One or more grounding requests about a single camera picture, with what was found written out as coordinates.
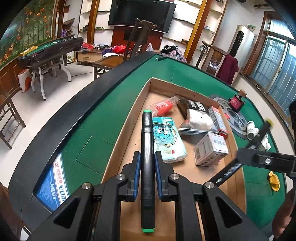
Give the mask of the person right hand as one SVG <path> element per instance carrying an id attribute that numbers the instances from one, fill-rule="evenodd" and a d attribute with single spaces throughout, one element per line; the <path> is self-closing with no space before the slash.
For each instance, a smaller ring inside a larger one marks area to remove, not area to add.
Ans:
<path id="1" fill-rule="evenodd" d="M 291 221 L 291 214 L 295 204 L 293 203 L 295 192 L 291 189 L 285 196 L 285 200 L 275 214 L 272 223 L 274 240 L 276 240 Z"/>

